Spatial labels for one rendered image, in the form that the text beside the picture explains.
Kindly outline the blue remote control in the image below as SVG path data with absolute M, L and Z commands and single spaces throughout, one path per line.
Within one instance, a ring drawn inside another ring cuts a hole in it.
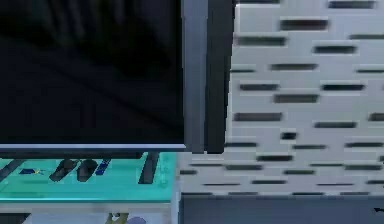
M 97 176 L 102 176 L 106 169 L 108 168 L 110 163 L 110 159 L 103 159 L 102 162 L 98 165 L 97 169 L 95 170 L 95 174 Z

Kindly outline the turquoise glass television stand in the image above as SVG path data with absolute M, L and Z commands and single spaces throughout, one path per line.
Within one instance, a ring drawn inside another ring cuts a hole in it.
M 79 182 L 75 172 L 59 182 L 49 176 L 57 160 L 28 160 L 0 179 L 0 214 L 29 215 L 22 224 L 105 224 L 109 213 L 142 217 L 146 224 L 179 224 L 176 155 L 159 155 L 153 182 L 139 182 L 145 159 L 114 159 L 102 176 Z M 20 175 L 23 168 L 44 175 Z

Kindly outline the black television set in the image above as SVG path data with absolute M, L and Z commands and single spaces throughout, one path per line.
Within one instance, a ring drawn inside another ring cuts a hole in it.
M 220 154 L 236 0 L 0 0 L 0 158 Z

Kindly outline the yellow and green object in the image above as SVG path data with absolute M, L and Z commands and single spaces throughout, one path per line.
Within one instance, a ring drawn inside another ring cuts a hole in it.
M 128 217 L 128 213 L 109 213 L 105 224 L 126 224 Z

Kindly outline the blue and yellow card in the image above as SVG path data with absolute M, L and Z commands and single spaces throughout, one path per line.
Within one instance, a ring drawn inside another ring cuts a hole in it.
M 41 169 L 31 169 L 31 168 L 23 168 L 19 174 L 20 175 L 44 175 L 45 170 Z

